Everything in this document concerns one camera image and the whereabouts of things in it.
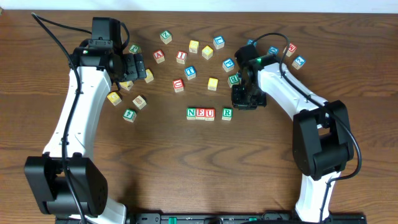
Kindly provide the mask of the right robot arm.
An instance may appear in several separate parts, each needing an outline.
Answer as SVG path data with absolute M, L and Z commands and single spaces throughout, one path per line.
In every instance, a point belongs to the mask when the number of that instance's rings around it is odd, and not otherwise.
M 298 219 L 316 223 L 329 217 L 328 204 L 335 180 L 354 156 L 346 106 L 328 102 L 300 83 L 273 54 L 259 55 L 254 45 L 234 55 L 239 83 L 232 86 L 234 108 L 254 110 L 273 98 L 293 122 L 292 153 L 302 172 Z

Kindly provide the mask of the yellow letter K block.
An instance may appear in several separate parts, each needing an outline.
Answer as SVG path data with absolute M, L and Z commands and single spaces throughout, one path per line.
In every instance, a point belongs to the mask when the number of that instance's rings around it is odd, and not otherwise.
M 133 81 L 120 82 L 119 84 L 120 84 L 121 88 L 123 88 L 124 90 L 127 90 L 127 91 L 129 91 L 134 85 Z

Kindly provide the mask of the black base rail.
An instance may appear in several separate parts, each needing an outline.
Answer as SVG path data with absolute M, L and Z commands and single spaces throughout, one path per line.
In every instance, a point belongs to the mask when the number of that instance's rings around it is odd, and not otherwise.
M 286 211 L 268 211 L 252 214 L 177 214 L 177 213 L 136 213 L 126 218 L 129 224 L 261 224 L 261 223 L 329 223 L 367 224 L 362 214 L 327 214 Z

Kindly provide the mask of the blue letter T block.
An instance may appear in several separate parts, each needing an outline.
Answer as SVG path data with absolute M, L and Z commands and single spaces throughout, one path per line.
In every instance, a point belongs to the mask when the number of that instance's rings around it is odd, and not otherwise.
M 185 76 L 188 80 L 195 78 L 197 75 L 197 71 L 195 70 L 194 66 L 189 66 L 189 67 L 185 68 L 184 72 L 185 72 Z

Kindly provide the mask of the pineapple B wooden block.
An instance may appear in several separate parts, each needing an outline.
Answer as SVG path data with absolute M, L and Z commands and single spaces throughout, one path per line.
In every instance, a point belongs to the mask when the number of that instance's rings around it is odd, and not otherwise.
M 146 100 L 141 95 L 135 97 L 132 102 L 139 110 L 143 109 L 143 107 L 147 105 Z

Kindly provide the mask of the green letter R block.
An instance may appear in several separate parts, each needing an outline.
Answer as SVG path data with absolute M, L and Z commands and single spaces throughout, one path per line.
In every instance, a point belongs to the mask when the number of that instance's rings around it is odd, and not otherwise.
M 231 108 L 223 108 L 222 110 L 222 120 L 231 121 L 233 117 L 233 110 Z

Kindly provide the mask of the red letter E block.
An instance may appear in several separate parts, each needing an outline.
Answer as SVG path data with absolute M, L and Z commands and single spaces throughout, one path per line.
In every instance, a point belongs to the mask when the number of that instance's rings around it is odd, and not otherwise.
M 196 114 L 195 114 L 195 119 L 201 119 L 205 120 L 205 108 L 197 108 L 196 109 Z

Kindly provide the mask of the green letter Z block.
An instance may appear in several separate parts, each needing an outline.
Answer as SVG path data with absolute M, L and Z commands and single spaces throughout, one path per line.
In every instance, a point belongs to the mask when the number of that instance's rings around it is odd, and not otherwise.
M 165 30 L 160 33 L 160 39 L 164 44 L 168 44 L 172 41 L 172 34 L 168 30 Z

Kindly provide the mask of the red letter M block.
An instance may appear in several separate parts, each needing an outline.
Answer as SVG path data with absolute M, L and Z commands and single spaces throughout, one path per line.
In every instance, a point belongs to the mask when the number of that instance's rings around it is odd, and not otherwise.
M 290 43 L 287 47 L 284 48 L 283 54 L 285 54 L 286 57 L 291 57 L 297 49 L 297 46 L 294 45 L 293 43 Z

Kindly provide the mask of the red letter I block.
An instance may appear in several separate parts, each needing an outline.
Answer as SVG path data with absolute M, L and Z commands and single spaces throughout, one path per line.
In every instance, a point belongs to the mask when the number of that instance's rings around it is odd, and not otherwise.
M 185 64 L 187 61 L 187 53 L 184 51 L 178 51 L 176 54 L 177 63 Z

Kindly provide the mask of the blue number 2 block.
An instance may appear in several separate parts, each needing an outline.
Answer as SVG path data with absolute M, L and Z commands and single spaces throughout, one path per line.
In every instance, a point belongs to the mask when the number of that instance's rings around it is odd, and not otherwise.
M 296 69 L 299 70 L 300 68 L 303 67 L 303 65 L 305 64 L 306 60 L 301 56 L 297 56 L 294 61 L 292 62 L 292 66 Z

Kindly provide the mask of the blue letter P block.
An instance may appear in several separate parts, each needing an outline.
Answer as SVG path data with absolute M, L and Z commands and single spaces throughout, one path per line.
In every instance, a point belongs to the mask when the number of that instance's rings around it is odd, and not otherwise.
M 230 72 L 234 69 L 234 61 L 231 58 L 228 58 L 223 61 L 223 69 L 225 72 Z

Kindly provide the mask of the yellow letter O block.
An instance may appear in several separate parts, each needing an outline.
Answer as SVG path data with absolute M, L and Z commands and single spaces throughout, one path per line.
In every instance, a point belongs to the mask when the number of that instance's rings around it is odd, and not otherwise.
M 146 78 L 144 80 L 146 83 L 150 83 L 154 80 L 154 75 L 149 68 L 146 69 Z

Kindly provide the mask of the green letter B block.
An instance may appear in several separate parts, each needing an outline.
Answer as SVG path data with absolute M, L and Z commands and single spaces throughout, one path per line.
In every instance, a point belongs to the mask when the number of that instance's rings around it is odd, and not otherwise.
M 238 85 L 238 84 L 240 84 L 240 78 L 238 77 L 237 74 L 228 77 L 228 85 L 230 88 L 232 88 L 233 85 Z

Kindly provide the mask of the blue letter D block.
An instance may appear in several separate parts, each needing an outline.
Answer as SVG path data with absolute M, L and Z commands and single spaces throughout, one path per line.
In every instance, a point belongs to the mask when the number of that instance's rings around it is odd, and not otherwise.
M 249 39 L 249 40 L 247 41 L 247 45 L 253 45 L 253 46 L 256 46 L 256 45 L 257 45 L 257 42 L 256 42 L 256 41 L 254 41 L 254 40 L 252 40 L 252 39 Z

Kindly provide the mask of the red letter U block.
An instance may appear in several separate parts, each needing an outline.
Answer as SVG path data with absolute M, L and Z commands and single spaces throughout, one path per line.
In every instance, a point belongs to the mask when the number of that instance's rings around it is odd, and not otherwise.
M 182 79 L 177 79 L 172 82 L 174 91 L 176 93 L 184 91 L 184 84 Z

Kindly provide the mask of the blue letter L block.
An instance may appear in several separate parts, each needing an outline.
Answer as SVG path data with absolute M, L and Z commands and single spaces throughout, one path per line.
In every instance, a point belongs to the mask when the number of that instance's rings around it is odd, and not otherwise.
M 223 36 L 222 35 L 216 36 L 213 39 L 213 45 L 215 46 L 215 49 L 223 48 L 225 45 L 225 40 L 224 40 Z

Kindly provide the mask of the yellow block back row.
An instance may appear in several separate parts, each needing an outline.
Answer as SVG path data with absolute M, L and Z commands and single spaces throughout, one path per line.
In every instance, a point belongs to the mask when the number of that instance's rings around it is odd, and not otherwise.
M 199 41 L 191 40 L 188 46 L 189 52 L 197 54 L 198 48 L 199 48 Z

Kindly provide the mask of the yellow letter G block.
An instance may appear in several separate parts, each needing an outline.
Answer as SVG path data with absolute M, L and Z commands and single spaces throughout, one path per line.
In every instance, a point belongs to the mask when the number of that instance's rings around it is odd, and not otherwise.
M 122 97 L 118 91 L 112 91 L 107 95 L 107 99 L 114 105 L 120 104 L 122 102 Z

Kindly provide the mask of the yellow letter S block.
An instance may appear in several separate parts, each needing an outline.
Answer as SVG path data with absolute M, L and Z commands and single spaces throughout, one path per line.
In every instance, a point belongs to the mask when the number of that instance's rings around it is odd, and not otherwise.
M 208 80 L 208 89 L 211 91 L 216 91 L 218 87 L 219 80 L 217 78 L 209 78 Z

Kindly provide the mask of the red letter A block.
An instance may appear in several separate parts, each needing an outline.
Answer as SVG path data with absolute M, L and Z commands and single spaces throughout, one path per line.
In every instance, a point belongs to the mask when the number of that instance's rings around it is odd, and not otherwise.
M 165 61 L 165 55 L 164 55 L 163 51 L 160 50 L 160 49 L 159 49 L 159 50 L 156 50 L 156 51 L 153 53 L 153 57 L 154 57 L 156 63 L 162 63 L 162 62 Z

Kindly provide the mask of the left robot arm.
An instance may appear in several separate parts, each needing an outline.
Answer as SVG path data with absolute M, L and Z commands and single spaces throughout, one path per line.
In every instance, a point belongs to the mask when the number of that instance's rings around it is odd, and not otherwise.
M 127 207 L 108 196 L 93 162 L 101 109 L 113 85 L 146 77 L 141 54 L 125 53 L 124 23 L 94 17 L 89 37 L 67 54 L 70 81 L 57 127 L 40 156 L 30 156 L 25 177 L 39 210 L 57 223 L 129 223 Z

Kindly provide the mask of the yellow block with animal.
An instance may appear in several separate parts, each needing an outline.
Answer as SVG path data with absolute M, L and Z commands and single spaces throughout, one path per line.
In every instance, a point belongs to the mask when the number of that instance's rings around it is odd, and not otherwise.
M 213 50 L 209 45 L 206 45 L 206 46 L 202 49 L 201 54 L 202 54 L 202 56 L 203 56 L 205 59 L 209 60 L 210 58 L 212 58 L 213 52 L 214 52 L 214 50 Z

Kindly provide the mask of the green letter N block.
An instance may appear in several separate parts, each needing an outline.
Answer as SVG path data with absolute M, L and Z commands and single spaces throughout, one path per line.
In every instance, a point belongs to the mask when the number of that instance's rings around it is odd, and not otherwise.
M 191 120 L 196 119 L 196 109 L 195 108 L 187 108 L 187 119 L 191 119 Z

